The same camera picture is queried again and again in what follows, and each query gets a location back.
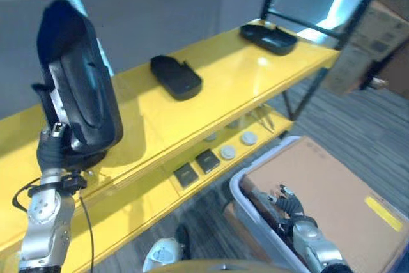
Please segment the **yellow shelf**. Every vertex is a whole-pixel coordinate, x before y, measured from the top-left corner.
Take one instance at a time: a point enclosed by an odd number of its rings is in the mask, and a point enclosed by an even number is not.
[[[83,193],[90,207],[108,204],[107,197],[116,191],[137,184],[140,177],[321,67],[330,68],[338,52],[300,40],[293,52],[276,56],[240,38],[234,29],[171,55],[195,68],[203,79],[202,91],[190,100],[175,101],[152,76],[149,64],[114,76],[124,137],[91,169],[93,175],[86,176]],[[0,121],[0,181],[6,183],[0,191],[0,253],[15,250],[25,234],[26,216],[12,207],[11,199],[40,176],[35,152],[44,125],[38,105]],[[26,196],[20,199],[28,205]],[[81,217],[81,211],[75,216]]]
[[[266,142],[290,129],[293,124],[267,106],[254,113],[256,114],[259,119],[255,119],[253,114],[244,116],[237,128],[223,128],[218,132],[216,140],[201,141],[179,157],[166,162],[126,187],[111,191],[111,195],[104,201],[89,207],[95,240],[95,260],[103,260],[115,252]],[[274,123],[273,130],[267,126],[267,117]],[[245,131],[251,131],[258,136],[255,145],[245,146],[240,142],[240,135]],[[219,148],[227,144],[236,148],[236,157],[230,161],[223,160],[219,155]],[[196,164],[194,157],[207,148],[212,149],[218,156],[220,165],[206,175]],[[174,177],[173,171],[186,162],[191,162],[199,175],[199,180],[183,189]],[[80,214],[72,221],[72,242],[63,272],[81,272],[90,265],[91,242],[88,225],[82,208],[79,207],[77,211]],[[2,257],[3,261],[6,259],[7,262],[3,272],[10,272],[10,267],[18,264],[19,259],[15,256],[18,250],[19,247],[16,246],[14,251],[9,251],[7,257]]]

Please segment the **lower shelf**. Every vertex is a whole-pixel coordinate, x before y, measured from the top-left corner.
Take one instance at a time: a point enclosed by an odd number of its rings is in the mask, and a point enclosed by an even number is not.
[[[108,198],[89,207],[94,233],[95,262],[114,253],[242,159],[289,130],[292,124],[268,106],[259,107],[242,117],[237,128],[226,127],[219,131],[216,140],[202,141],[129,185],[111,189]],[[258,136],[256,144],[245,146],[241,143],[240,136],[245,131],[251,131]],[[236,157],[229,161],[223,160],[219,155],[220,147],[227,144],[236,149]],[[211,149],[220,160],[219,166],[207,175],[194,160],[196,155],[205,149]],[[198,179],[184,189],[173,172],[186,162],[190,162]],[[3,272],[16,271],[19,245],[13,249],[8,251],[9,256],[0,256],[0,269]],[[81,212],[72,219],[72,241],[63,272],[85,271],[89,269],[90,260],[91,241],[86,218]]]

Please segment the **white wall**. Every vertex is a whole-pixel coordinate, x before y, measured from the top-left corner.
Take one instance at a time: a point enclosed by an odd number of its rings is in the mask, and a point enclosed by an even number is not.
[[[38,102],[36,34],[52,0],[0,0],[0,118]],[[82,0],[114,72],[259,17],[263,0]],[[332,0],[276,0],[312,22]]]

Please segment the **plastic bin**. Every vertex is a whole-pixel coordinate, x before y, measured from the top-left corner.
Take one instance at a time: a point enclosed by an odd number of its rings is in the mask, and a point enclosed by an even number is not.
[[[292,270],[296,273],[310,273],[305,265],[298,259],[291,249],[281,240],[266,221],[259,215],[253,204],[243,195],[239,188],[240,180],[243,176],[271,159],[276,153],[290,145],[300,137],[291,136],[283,139],[280,145],[272,148],[256,159],[250,166],[242,169],[230,179],[230,190],[235,198],[235,214],[237,218],[246,226],[251,235],[259,242],[266,254],[270,257],[274,265],[284,269]]]

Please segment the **white sneaker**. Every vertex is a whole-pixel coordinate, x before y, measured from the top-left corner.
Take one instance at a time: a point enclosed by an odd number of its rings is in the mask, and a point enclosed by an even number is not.
[[[157,241],[143,263],[143,272],[148,272],[163,265],[169,265],[181,260],[182,246],[175,238],[165,238]]]

